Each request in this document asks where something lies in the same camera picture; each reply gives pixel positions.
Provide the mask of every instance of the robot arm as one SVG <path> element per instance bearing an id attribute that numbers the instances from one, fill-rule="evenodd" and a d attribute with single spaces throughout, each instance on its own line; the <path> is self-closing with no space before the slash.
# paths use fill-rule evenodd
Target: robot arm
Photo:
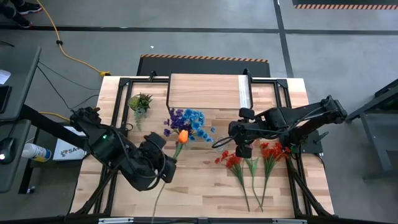
<path id="1" fill-rule="evenodd" d="M 327 96 L 319 103 L 294 109 L 271 108 L 257 115 L 254 115 L 253 110 L 241 108 L 239 116 L 242 119 L 232 121 L 228 126 L 229 138 L 214 143 L 212 147 L 220 147 L 233 139 L 237 145 L 236 155 L 250 158 L 251 148 L 249 145 L 256 139 L 281 138 L 285 146 L 298 145 L 305 141 L 310 133 L 324 124 L 342 123 L 347 112 L 338 100 Z M 307 122 L 297 127 L 302 121 Z"/>
<path id="2" fill-rule="evenodd" d="M 145 141 L 136 147 L 127 136 L 128 130 L 101 124 L 99 108 L 80 108 L 72 111 L 70 124 L 83 131 L 88 139 L 84 150 L 91 153 L 109 170 L 118 169 L 137 190 L 153 189 L 159 179 L 170 183 L 177 161 L 162 151 L 166 141 L 156 133 L 144 136 Z"/>

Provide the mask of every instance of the small plant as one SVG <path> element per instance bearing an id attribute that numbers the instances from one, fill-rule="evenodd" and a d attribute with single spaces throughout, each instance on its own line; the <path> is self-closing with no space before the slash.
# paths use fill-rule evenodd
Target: small plant
<path id="1" fill-rule="evenodd" d="M 130 98 L 129 106 L 134 111 L 136 126 L 141 131 L 141 118 L 147 118 L 149 103 L 152 101 L 152 95 L 138 94 Z"/>

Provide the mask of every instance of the orange and black striped tape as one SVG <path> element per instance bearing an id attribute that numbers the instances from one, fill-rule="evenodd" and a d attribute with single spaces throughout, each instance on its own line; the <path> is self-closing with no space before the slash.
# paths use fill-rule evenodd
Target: orange and black striped tape
<path id="1" fill-rule="evenodd" d="M 396 5 L 363 5 L 363 4 L 297 4 L 296 9 L 380 9 L 380 10 L 395 10 Z"/>
<path id="2" fill-rule="evenodd" d="M 268 63 L 267 59 L 258 59 L 258 58 L 234 58 L 234 57 L 210 57 L 210 56 L 186 56 L 186 55 L 162 55 L 162 54 L 141 55 L 141 58 L 143 58 L 143 57 L 230 60 L 230 61 L 241 61 L 241 62 L 265 62 L 265 63 Z"/>

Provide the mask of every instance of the gray floor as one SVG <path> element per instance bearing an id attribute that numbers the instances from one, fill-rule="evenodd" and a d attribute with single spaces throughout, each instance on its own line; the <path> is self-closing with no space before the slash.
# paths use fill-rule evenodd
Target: gray floor
<path id="1" fill-rule="evenodd" d="M 277 28 L 271 0 L 43 0 L 42 3 L 60 26 Z M 395 11 L 299 10 L 288 0 L 280 1 L 280 5 L 286 29 L 398 28 Z M 43 12 L 28 18 L 40 26 L 50 24 Z M 8 22 L 0 18 L 0 23 Z M 140 54 L 180 54 L 267 58 L 272 77 L 286 77 L 279 34 L 61 32 L 60 35 L 70 55 L 114 75 L 134 75 Z M 61 54 L 51 31 L 0 30 L 0 40 L 18 47 L 41 45 L 43 63 L 82 85 L 92 88 L 101 85 L 96 72 Z M 398 78 L 396 35 L 287 35 L 287 45 L 294 76 L 305 79 L 310 102 L 331 94 L 352 112 L 370 100 L 375 91 Z M 72 106 L 98 92 L 65 83 L 50 71 L 44 71 Z M 92 99 L 85 105 L 95 103 L 96 99 Z M 39 72 L 35 74 L 27 104 L 39 111 L 70 115 Z M 398 182 L 362 180 L 364 174 L 380 169 L 362 124 L 357 120 L 350 125 L 325 126 L 321 131 L 330 132 L 323 140 L 323 148 L 335 213 L 345 218 L 397 223 Z M 22 170 L 23 162 L 16 182 Z M 32 179 L 37 187 L 35 194 L 16 195 L 13 189 L 0 195 L 2 204 L 9 202 L 8 207 L 0 209 L 0 220 L 66 214 L 77 175 L 78 169 L 36 171 Z"/>

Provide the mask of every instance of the shoe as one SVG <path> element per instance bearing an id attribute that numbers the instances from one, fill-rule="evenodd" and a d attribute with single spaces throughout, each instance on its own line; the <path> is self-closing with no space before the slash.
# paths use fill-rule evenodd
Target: shoe
<path id="1" fill-rule="evenodd" d="M 23 18 L 19 13 L 16 13 L 15 16 L 12 18 L 14 22 L 16 22 L 19 26 L 23 28 L 31 28 L 33 24 L 29 22 L 27 19 Z"/>
<path id="2" fill-rule="evenodd" d="M 21 6 L 16 6 L 17 12 L 19 12 L 19 14 L 21 15 L 26 15 L 30 12 L 39 12 L 42 10 L 42 8 L 40 7 L 39 4 L 32 4 L 29 2 L 25 2 L 23 5 Z"/>

